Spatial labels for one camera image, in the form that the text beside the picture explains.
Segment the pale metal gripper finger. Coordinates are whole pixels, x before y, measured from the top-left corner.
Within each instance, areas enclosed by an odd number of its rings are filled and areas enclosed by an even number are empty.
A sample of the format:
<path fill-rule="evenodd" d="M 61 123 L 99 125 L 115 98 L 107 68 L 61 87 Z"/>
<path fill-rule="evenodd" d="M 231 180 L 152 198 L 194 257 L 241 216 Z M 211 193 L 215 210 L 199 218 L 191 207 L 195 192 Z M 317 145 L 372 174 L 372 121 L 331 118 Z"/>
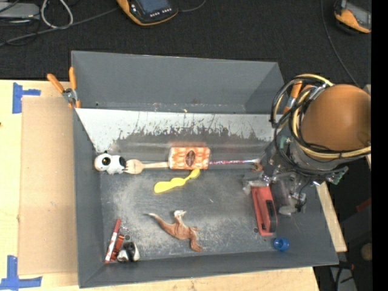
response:
<path fill-rule="evenodd" d="M 242 190 L 243 190 L 243 192 L 244 192 L 246 195 L 249 195 L 249 194 L 251 194 L 252 190 L 253 190 L 254 188 L 257 188 L 257 187 L 261 187 L 261 184 L 260 184 L 260 183 L 257 183 L 257 182 L 248 182 L 248 183 L 246 183 L 246 184 L 243 186 Z"/>
<path fill-rule="evenodd" d="M 269 177 L 266 175 L 246 175 L 245 177 L 243 177 L 244 184 L 251 184 L 252 182 L 255 184 L 256 181 L 258 182 L 258 184 L 268 184 Z"/>

